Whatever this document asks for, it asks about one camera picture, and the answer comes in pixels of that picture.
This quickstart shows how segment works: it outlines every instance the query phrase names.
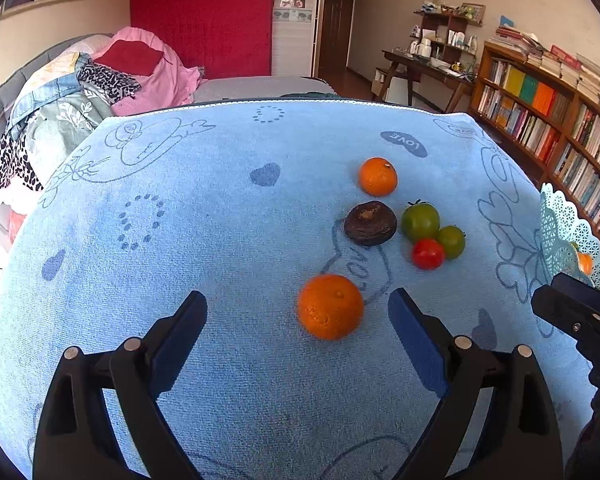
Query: bookshelf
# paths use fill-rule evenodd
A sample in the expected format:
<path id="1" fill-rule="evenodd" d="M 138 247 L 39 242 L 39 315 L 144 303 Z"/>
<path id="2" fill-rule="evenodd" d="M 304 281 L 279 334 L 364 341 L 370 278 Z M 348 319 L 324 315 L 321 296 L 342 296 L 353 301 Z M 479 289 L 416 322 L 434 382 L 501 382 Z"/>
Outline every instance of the bookshelf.
<path id="1" fill-rule="evenodd" d="M 600 240 L 600 104 L 520 54 L 485 43 L 469 113 L 496 131 L 537 187 L 561 190 Z"/>
<path id="2" fill-rule="evenodd" d="M 414 14 L 422 16 L 422 22 L 420 23 L 420 29 L 428 29 L 437 31 L 439 27 L 446 27 L 444 31 L 445 37 L 443 41 L 431 40 L 432 48 L 435 45 L 443 47 L 442 50 L 442 61 L 449 64 L 459 62 L 462 54 L 475 57 L 475 54 L 471 54 L 468 49 L 461 48 L 459 46 L 451 45 L 446 42 L 448 31 L 462 32 L 466 34 L 466 28 L 468 25 L 472 27 L 481 27 L 482 24 L 475 22 L 474 20 L 468 20 L 464 16 L 456 16 L 454 14 L 445 14 L 442 12 L 424 12 L 423 10 L 416 10 Z"/>

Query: tangerine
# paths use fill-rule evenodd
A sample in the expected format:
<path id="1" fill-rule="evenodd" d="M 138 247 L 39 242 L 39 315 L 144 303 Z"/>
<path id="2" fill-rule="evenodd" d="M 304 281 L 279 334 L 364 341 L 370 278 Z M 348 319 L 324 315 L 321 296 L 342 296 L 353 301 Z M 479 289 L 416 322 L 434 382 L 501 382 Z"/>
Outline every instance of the tangerine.
<path id="1" fill-rule="evenodd" d="M 371 196 L 386 196 L 398 186 L 398 174 L 388 160 L 375 156 L 360 167 L 358 183 Z"/>
<path id="2" fill-rule="evenodd" d="M 337 274 L 315 276 L 298 294 L 298 319 L 318 339 L 336 341 L 349 335 L 360 325 L 364 309 L 356 285 Z"/>
<path id="3" fill-rule="evenodd" d="M 580 270 L 589 276 L 593 272 L 593 258 L 590 254 L 581 253 L 580 251 L 576 251 L 576 253 Z"/>

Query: pink blanket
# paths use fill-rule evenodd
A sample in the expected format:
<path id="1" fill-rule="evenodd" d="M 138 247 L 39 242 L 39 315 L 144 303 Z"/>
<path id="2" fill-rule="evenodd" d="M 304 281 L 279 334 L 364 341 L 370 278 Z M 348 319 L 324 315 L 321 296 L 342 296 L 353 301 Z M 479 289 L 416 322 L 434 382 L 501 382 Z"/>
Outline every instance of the pink blanket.
<path id="1" fill-rule="evenodd" d="M 190 96 L 201 79 L 198 67 L 186 68 L 169 45 L 154 33 L 135 27 L 120 30 L 109 45 L 93 54 L 93 59 L 102 56 L 116 40 L 142 41 L 151 48 L 164 52 L 164 57 L 150 76 L 134 76 L 142 85 L 142 90 L 136 92 L 135 96 L 125 97 L 114 104 L 111 109 L 115 115 L 141 114 L 192 102 Z"/>

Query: desk leg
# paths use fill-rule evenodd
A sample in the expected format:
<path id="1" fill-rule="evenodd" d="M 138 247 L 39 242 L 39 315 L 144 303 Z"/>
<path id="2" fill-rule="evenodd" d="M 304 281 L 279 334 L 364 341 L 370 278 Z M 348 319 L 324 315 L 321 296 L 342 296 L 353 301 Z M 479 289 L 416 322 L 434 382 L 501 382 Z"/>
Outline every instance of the desk leg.
<path id="1" fill-rule="evenodd" d="M 397 61 L 394 61 L 393 63 L 391 63 L 391 66 L 389 67 L 389 71 L 386 74 L 386 77 L 384 78 L 384 83 L 382 83 L 382 88 L 380 89 L 380 93 L 376 96 L 374 96 L 374 101 L 376 100 L 380 100 L 382 101 L 382 99 L 384 98 L 384 95 L 386 94 L 386 91 L 389 89 L 389 85 L 391 84 L 391 79 L 394 78 L 395 75 L 395 71 L 398 69 L 398 65 L 400 65 L 400 63 L 398 63 Z"/>
<path id="2" fill-rule="evenodd" d="M 449 102 L 446 105 L 445 114 L 451 114 L 456 109 L 456 106 L 458 106 L 458 103 L 460 102 L 460 98 L 462 97 L 462 94 L 464 93 L 464 87 L 465 87 L 464 84 L 462 84 L 460 82 L 458 83 L 458 86 L 456 86 L 456 89 L 454 90 L 454 93 L 451 96 L 451 99 L 449 99 Z"/>
<path id="3" fill-rule="evenodd" d="M 407 104 L 413 105 L 413 70 L 407 67 Z"/>

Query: leopard print fabric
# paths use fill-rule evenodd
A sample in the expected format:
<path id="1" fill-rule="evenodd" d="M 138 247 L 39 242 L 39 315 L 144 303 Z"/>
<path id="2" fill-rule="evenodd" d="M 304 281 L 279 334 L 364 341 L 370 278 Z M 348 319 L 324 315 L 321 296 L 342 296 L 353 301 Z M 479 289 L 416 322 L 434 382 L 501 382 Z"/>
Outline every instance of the leopard print fabric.
<path id="1" fill-rule="evenodd" d="M 29 156 L 24 146 L 26 135 L 18 140 L 11 139 L 5 131 L 0 139 L 0 189 L 11 183 L 11 178 L 19 176 L 24 185 L 33 191 L 42 191 L 43 186 L 29 163 Z"/>
<path id="2" fill-rule="evenodd" d="M 84 65 L 77 77 L 81 83 L 90 83 L 102 90 L 109 99 L 110 105 L 125 97 L 133 96 L 142 89 L 133 76 L 94 62 Z"/>

